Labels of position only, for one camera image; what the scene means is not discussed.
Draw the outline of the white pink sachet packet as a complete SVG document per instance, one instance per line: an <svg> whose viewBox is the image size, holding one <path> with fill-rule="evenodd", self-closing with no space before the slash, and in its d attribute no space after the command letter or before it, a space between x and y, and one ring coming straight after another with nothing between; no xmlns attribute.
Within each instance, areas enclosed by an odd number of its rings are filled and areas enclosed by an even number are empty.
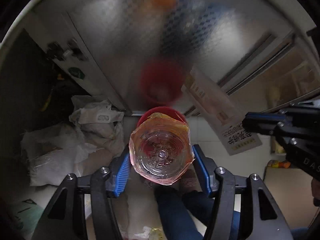
<svg viewBox="0 0 320 240"><path fill-rule="evenodd" d="M215 132L229 155L236 155L262 145L255 133L242 126L244 113L221 88L198 68L193 67L185 78L182 92Z"/></svg>

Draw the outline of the orange plastic cup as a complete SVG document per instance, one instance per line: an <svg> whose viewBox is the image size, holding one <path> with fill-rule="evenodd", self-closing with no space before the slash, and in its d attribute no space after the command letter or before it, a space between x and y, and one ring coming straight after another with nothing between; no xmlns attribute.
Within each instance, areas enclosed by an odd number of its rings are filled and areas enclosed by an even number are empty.
<svg viewBox="0 0 320 240"><path fill-rule="evenodd" d="M164 186L178 181L195 158L189 125L174 119L142 123L130 135L129 150L135 171Z"/></svg>

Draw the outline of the red trash bin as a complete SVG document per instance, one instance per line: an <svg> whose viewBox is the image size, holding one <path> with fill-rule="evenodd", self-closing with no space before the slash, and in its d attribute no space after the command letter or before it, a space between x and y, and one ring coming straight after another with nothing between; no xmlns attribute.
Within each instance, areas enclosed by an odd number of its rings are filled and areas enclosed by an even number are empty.
<svg viewBox="0 0 320 240"><path fill-rule="evenodd" d="M148 110L147 112L145 112L142 117L139 119L138 124L137 124L137 128L144 123L147 120L153 120L153 119L174 119L180 122L184 122L186 123L186 119L184 117L183 114L181 114L179 111L171 108L171 107L165 107L165 106L161 106L161 107L155 107L152 108L150 110Z"/></svg>

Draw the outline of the white plastic sack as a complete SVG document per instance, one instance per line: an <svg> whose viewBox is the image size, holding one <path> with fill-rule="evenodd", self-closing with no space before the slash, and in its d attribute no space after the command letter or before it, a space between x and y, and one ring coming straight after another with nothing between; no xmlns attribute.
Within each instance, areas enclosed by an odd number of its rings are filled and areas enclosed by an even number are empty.
<svg viewBox="0 0 320 240"><path fill-rule="evenodd" d="M104 96L76 95L72 103L70 123L23 136L31 186L58 186L69 173L92 174L124 150L124 112Z"/></svg>

